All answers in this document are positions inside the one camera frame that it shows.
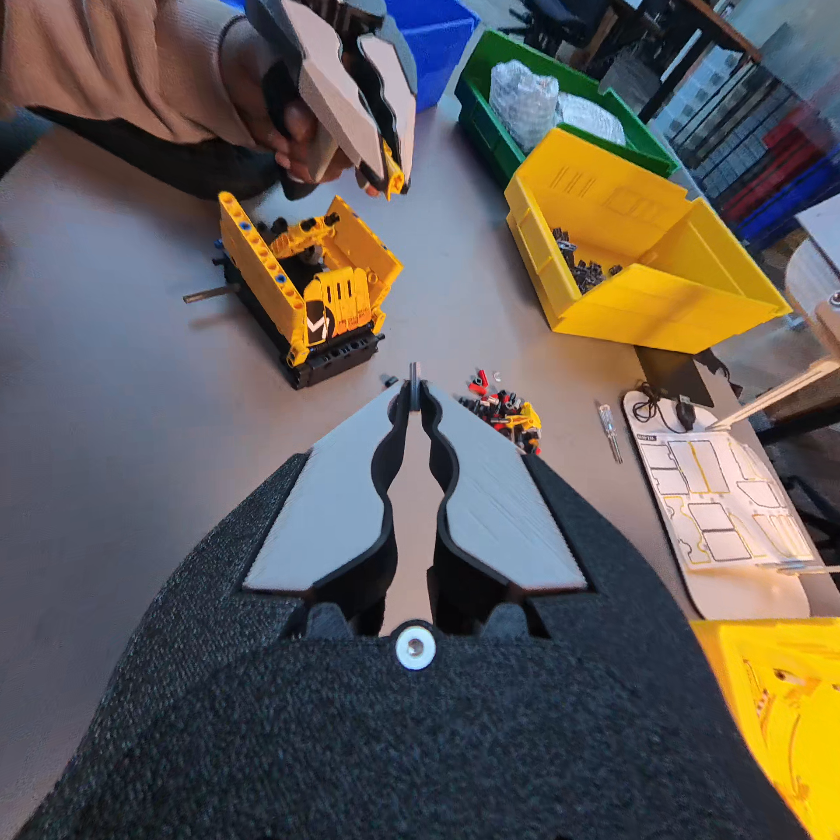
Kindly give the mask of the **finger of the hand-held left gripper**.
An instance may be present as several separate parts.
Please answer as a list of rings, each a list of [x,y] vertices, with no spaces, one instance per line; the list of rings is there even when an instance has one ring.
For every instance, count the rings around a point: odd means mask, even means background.
[[[358,37],[362,69],[369,79],[359,84],[371,107],[381,136],[410,186],[413,172],[417,116],[417,68],[413,53],[400,33]]]
[[[361,90],[342,63],[339,35],[301,3],[283,1],[280,7],[300,45],[297,87],[319,124],[312,174],[320,178],[335,152],[341,151],[353,168],[367,168],[369,183],[384,184],[382,138],[361,100]]]

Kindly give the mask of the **yellow panel grey connector assembly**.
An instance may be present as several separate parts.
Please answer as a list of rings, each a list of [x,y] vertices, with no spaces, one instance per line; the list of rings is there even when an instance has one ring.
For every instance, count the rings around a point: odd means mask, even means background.
[[[388,145],[388,143],[382,140],[381,146],[384,156],[386,174],[384,195],[386,200],[390,202],[394,195],[402,194],[403,188],[406,186],[406,177],[402,168],[396,162],[391,147]]]

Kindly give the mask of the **pile of black red pins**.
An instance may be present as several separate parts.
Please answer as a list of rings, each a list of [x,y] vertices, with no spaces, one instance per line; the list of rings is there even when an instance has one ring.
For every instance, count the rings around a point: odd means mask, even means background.
[[[506,425],[507,415],[511,410],[515,413],[521,401],[528,401],[517,393],[501,387],[495,383],[492,372],[477,368],[467,385],[469,395],[458,398],[458,403],[478,417],[479,420],[492,427],[510,443],[515,445],[524,455],[541,455],[541,437],[514,434]]]

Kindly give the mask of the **yellow toy robot model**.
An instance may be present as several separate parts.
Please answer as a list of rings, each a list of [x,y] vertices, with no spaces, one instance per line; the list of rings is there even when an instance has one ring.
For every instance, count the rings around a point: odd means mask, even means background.
[[[290,224],[251,218],[219,192],[219,256],[224,284],[185,303],[235,294],[280,354],[296,390],[367,362],[385,336],[385,300],[404,266],[370,226],[335,196],[327,212]]]

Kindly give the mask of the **yellow plastic bin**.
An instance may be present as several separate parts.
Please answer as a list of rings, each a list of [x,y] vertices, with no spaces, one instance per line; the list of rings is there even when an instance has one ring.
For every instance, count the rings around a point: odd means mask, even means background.
[[[694,621],[752,756],[811,838],[839,838],[839,619]]]
[[[732,232],[680,185],[552,129],[505,189],[507,224],[552,331],[697,354],[792,313]],[[551,228],[624,270],[585,295]]]

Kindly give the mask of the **person's left forearm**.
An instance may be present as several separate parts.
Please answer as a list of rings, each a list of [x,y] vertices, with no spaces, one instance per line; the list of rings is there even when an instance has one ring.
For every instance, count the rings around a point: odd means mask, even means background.
[[[2,2],[2,119],[41,108],[254,149],[221,59],[255,33],[224,2]]]

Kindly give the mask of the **grey desk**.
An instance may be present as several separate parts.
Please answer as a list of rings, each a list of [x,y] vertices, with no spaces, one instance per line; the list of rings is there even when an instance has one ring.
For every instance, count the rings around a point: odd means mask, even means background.
[[[452,120],[417,151],[393,203],[327,185],[404,270],[371,360],[299,391],[239,299],[182,302],[223,278],[217,199],[59,128],[3,178],[2,837],[809,837],[649,564],[634,347],[549,329]],[[415,361],[533,405],[586,589],[446,548],[408,406],[387,593],[244,590],[311,447]]]

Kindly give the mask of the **person's left hand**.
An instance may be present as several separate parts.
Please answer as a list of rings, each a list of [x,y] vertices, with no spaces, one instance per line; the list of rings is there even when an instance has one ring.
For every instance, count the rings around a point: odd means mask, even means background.
[[[224,37],[220,56],[223,81],[238,116],[258,146],[275,155],[279,166],[287,171],[293,182],[303,184],[310,191],[316,184],[331,181],[342,171],[353,169],[347,157],[337,152],[322,179],[319,182],[312,179],[307,162],[317,121],[302,101],[290,102],[286,107],[287,135],[275,127],[260,84],[270,64],[270,47],[246,16]],[[373,196],[379,193],[368,185],[360,187]]]

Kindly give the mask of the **green plastic bin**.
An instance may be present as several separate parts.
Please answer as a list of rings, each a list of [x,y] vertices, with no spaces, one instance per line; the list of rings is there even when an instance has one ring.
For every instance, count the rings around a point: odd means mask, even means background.
[[[555,77],[561,92],[586,99],[611,113],[623,126],[625,143],[601,139],[563,122],[559,125],[561,130],[664,178],[669,178],[678,169],[677,159],[613,89],[600,92],[598,82],[584,73],[501,32],[487,29],[460,73],[455,96],[461,106],[458,122],[501,188],[508,185],[514,172],[527,157],[489,103],[490,73],[495,65],[510,60],[519,60],[541,76]]]

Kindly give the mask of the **clear bubble wrap bundle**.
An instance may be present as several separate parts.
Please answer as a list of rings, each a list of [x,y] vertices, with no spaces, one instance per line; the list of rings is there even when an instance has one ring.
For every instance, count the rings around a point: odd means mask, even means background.
[[[557,127],[559,96],[557,78],[534,73],[517,59],[490,72],[490,107],[524,154]]]
[[[555,125],[582,130],[601,140],[626,145],[626,135],[618,117],[585,98],[561,91],[556,101]]]

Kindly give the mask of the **black office chair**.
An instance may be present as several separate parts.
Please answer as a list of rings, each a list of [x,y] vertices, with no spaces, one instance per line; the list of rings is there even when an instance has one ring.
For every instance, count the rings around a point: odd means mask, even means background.
[[[523,43],[550,58],[562,43],[587,46],[610,6],[609,1],[520,1],[524,12],[509,8],[519,26],[504,27],[508,36],[522,36]]]

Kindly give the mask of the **black flat square pad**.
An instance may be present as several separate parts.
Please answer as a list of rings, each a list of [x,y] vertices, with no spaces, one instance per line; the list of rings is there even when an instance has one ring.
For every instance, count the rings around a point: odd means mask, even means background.
[[[692,403],[711,409],[714,402],[700,375],[694,357],[687,353],[635,348],[644,374],[643,381],[668,398],[687,397]]]

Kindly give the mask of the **heap of grey connector pieces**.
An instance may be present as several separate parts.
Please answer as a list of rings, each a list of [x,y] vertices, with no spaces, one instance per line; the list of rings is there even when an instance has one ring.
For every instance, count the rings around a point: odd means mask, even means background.
[[[560,263],[570,273],[572,280],[583,296],[599,287],[605,281],[616,277],[624,270],[621,264],[614,264],[606,269],[599,263],[583,259],[578,245],[571,240],[571,235],[562,227],[552,227],[551,236],[559,254]]]

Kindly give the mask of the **wooden top table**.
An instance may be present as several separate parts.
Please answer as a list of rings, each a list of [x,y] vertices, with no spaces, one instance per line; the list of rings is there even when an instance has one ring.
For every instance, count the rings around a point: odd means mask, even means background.
[[[602,22],[604,36],[594,37],[585,71],[602,81],[622,53],[642,53],[658,84],[638,117],[649,123],[672,99],[697,62],[712,47],[738,55],[737,69],[759,65],[759,47],[730,22],[723,8],[732,2],[610,2]]]

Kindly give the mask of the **rack of coloured storage bins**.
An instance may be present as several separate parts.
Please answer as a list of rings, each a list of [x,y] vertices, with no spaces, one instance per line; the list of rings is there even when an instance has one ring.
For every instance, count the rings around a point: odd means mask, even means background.
[[[838,193],[838,59],[783,49],[762,64],[703,57],[654,126],[696,189],[751,251]]]

